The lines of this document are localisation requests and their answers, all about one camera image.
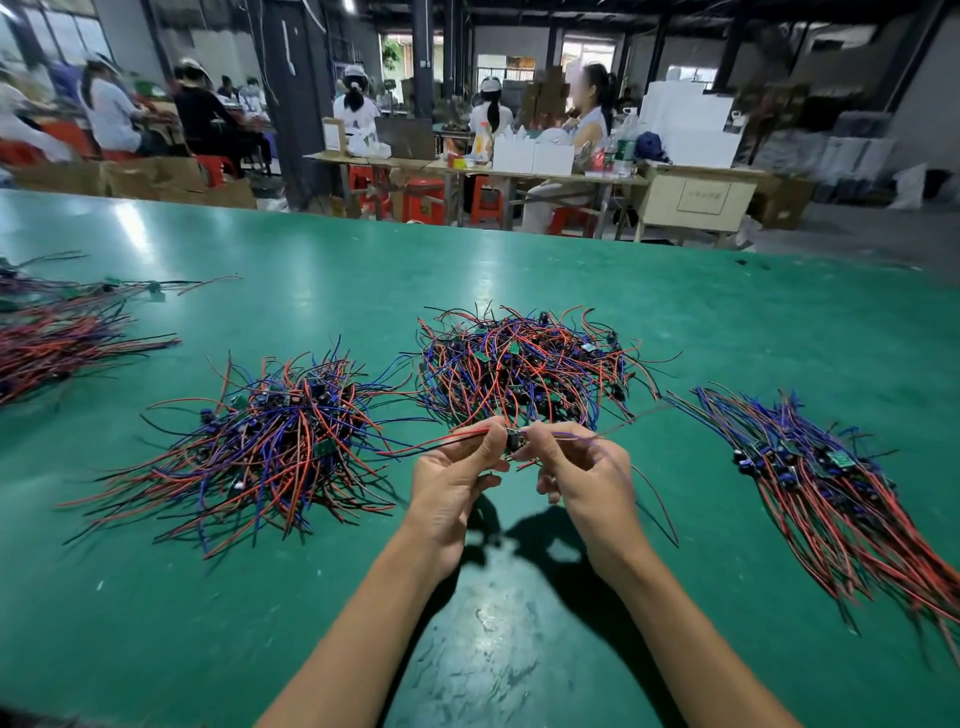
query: workbench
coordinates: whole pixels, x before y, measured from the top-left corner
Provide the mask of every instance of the workbench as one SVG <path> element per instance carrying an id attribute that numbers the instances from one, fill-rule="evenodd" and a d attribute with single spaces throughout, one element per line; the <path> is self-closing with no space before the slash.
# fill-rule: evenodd
<path id="1" fill-rule="evenodd" d="M 165 303 L 129 306 L 132 335 L 183 344 L 74 377 L 0 411 L 0 704 L 115 725 L 251 725 L 300 667 L 377 552 L 392 518 L 340 525 L 311 510 L 315 533 L 261 534 L 204 562 L 191 543 L 152 546 L 145 520 L 71 546 L 79 511 L 54 504 L 98 492 L 93 479 L 157 455 L 174 438 L 137 415 L 176 397 L 216 397 L 228 351 L 256 366 L 344 344 L 367 371 L 414 348 L 425 305 L 521 311 L 595 306 L 643 340 L 660 385 L 717 381 L 770 402 L 795 389 L 804 414 L 873 432 L 901 503 L 934 548 L 960 564 L 960 490 L 946 455 L 960 432 L 960 293 L 909 270 L 738 256 L 500 231 L 390 226 L 298 214 L 43 193 L 0 193 L 0 255 L 69 248 L 88 258 L 39 264 L 48 278 L 210 279 Z M 652 402 L 636 386 L 635 412 Z M 392 417 L 420 413 L 409 402 Z M 172 429 L 196 418 L 169 413 Z M 605 416 L 601 426 L 614 425 Z M 417 443 L 444 432 L 396 424 Z M 680 536 L 646 532 L 746 663 L 808 728 L 956 726 L 960 670 L 928 626 L 923 646 L 886 596 L 852 607 L 862 636 L 807 576 L 737 472 L 730 448 L 677 410 L 612 438 L 660 490 Z M 401 497 L 413 462 L 388 468 Z M 481 500 L 455 585 L 431 602 L 387 726 L 654 726 L 678 716 L 642 641 L 581 559 L 563 508 L 535 492 L 535 469 Z M 637 480 L 644 507 L 662 521 Z"/>

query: person's left hand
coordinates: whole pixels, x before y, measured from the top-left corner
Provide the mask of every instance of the person's left hand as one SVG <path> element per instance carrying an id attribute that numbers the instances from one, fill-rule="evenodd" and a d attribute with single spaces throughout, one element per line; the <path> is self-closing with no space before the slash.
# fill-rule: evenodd
<path id="1" fill-rule="evenodd" d="M 422 455 L 414 467 L 410 509 L 402 528 L 425 549 L 429 568 L 439 584 L 460 563 L 467 536 L 467 518 L 473 503 L 488 488 L 500 484 L 510 469 L 503 459 L 507 430 L 502 417 L 491 417 L 461 427 L 456 435 L 477 432 L 469 439 L 451 437 L 450 444 Z"/>

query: forearm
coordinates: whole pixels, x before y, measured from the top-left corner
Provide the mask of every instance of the forearm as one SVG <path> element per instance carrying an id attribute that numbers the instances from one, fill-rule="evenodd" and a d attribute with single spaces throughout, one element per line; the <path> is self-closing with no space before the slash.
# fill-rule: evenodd
<path id="1" fill-rule="evenodd" d="M 373 726 L 436 586 L 425 562 L 401 527 L 257 725 Z"/>
<path id="2" fill-rule="evenodd" d="M 649 546 L 630 554 L 614 588 L 691 728 L 799 725 Z"/>

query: hand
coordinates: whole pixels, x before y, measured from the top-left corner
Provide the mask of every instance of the hand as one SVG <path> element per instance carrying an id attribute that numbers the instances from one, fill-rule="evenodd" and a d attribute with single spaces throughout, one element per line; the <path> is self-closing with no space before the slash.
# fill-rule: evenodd
<path id="1" fill-rule="evenodd" d="M 587 557 L 611 584 L 629 554 L 649 548 L 636 515 L 630 455 L 576 423 L 533 423 L 516 461 L 540 459 L 537 492 L 566 510 L 587 545 Z"/>
<path id="2" fill-rule="evenodd" d="M 510 469 L 503 459 L 507 445 L 503 424 L 502 417 L 491 417 L 461 427 L 453 434 L 479 433 L 469 439 L 450 438 L 449 445 L 422 455 L 414 467 L 410 509 L 401 530 L 424 547 L 435 585 L 460 563 L 473 503 L 485 490 L 500 484 L 499 475 L 488 473 L 481 477 L 480 473 L 505 473 Z"/>

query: black hair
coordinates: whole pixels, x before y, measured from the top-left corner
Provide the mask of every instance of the black hair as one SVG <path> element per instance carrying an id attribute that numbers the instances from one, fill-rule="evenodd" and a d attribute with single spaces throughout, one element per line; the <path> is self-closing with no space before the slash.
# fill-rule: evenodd
<path id="1" fill-rule="evenodd" d="M 613 105 L 616 104 L 616 76 L 607 73 L 603 63 L 591 63 L 584 67 L 588 86 L 596 89 L 594 101 L 603 111 L 604 121 L 607 122 L 607 133 L 613 128 Z"/>
<path id="2" fill-rule="evenodd" d="M 363 93 L 367 90 L 367 78 L 365 76 L 344 76 L 344 85 L 347 87 L 347 96 L 344 97 L 344 103 L 351 111 L 359 111 L 363 107 Z"/>
<path id="3" fill-rule="evenodd" d="M 103 73 L 107 70 L 106 63 L 99 61 L 89 61 L 84 68 L 84 75 L 80 81 L 80 95 L 84 97 L 84 103 L 88 109 L 93 109 L 93 100 L 90 98 L 90 86 L 93 84 L 93 76 L 97 73 Z"/>
<path id="4" fill-rule="evenodd" d="M 195 65 L 186 65 L 183 67 L 183 78 L 187 81 L 203 81 L 206 78 L 206 74 L 202 68 L 198 68 Z"/>
<path id="5" fill-rule="evenodd" d="M 487 107 L 487 121 L 490 123 L 490 133 L 496 133 L 500 128 L 500 96 L 503 91 L 480 91 L 481 101 L 489 101 Z"/>

